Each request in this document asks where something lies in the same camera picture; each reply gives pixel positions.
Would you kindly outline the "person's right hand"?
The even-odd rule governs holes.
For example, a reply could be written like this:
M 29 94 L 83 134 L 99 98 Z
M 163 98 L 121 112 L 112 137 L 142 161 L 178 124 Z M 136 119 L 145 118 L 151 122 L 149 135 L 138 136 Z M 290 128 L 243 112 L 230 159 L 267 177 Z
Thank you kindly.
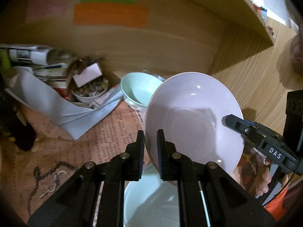
M 272 180 L 272 176 L 270 175 L 269 165 L 271 164 L 270 159 L 266 159 L 258 169 L 257 179 L 256 179 L 256 194 L 262 196 L 269 191 L 269 183 Z

